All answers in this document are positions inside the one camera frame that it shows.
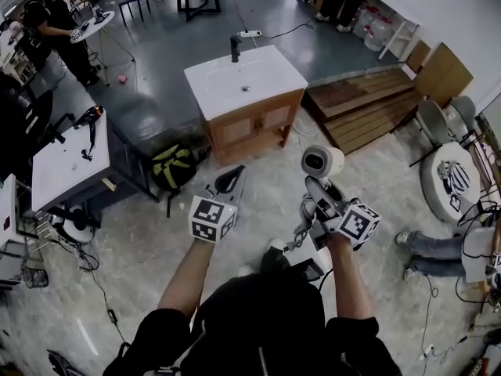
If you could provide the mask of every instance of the round white ottoman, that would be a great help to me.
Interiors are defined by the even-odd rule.
[[[444,183],[438,175],[437,169],[442,161],[459,162],[470,177],[470,188],[458,197],[461,202],[460,211],[451,206],[451,198],[445,192]],[[421,188],[430,209],[437,217],[445,222],[457,222],[480,199],[480,176],[470,153],[458,142],[446,143],[424,161],[421,168]]]

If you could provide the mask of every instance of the bathroom vanity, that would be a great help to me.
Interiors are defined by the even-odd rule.
[[[308,86],[273,45],[185,69],[220,165],[284,146]]]

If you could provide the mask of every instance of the wooden platform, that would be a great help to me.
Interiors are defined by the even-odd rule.
[[[421,99],[398,69],[308,89],[303,106],[333,146],[349,154],[391,131]]]

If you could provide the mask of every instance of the wooden cabinet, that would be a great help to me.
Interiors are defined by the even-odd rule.
[[[279,143],[285,145],[303,89],[242,107],[207,122],[214,155],[228,165]]]

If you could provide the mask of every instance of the black pants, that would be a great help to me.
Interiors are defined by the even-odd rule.
[[[64,25],[62,29],[67,30],[77,27],[77,23],[71,18]],[[57,51],[61,60],[64,61],[68,70],[71,71],[77,80],[80,82],[89,80],[92,75],[92,66],[88,61],[88,53],[84,42],[72,44],[70,38],[67,36],[48,36],[44,37],[44,40],[51,49]]]
[[[357,13],[357,10],[363,1],[364,0],[323,0],[320,13],[323,16],[332,16],[334,19],[344,3],[343,10],[341,11],[341,15],[339,17],[339,23],[343,27],[347,27],[351,23],[351,20]]]

